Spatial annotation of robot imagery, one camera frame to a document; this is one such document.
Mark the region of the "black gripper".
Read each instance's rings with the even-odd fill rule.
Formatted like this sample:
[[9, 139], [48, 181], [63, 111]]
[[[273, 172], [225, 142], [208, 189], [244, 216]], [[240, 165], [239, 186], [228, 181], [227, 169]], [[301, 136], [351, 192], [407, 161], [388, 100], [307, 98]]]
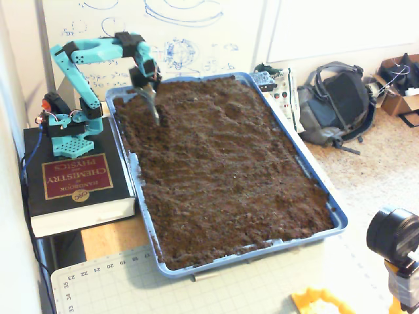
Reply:
[[155, 105], [155, 97], [159, 87], [159, 84], [162, 81], [162, 75], [160, 73], [160, 68], [157, 67], [154, 75], [151, 77], [146, 77], [138, 67], [132, 67], [129, 69], [130, 80], [134, 88], [143, 88], [145, 93], [145, 99], [147, 106], [153, 116], [154, 122], [157, 126], [160, 125], [160, 117]]

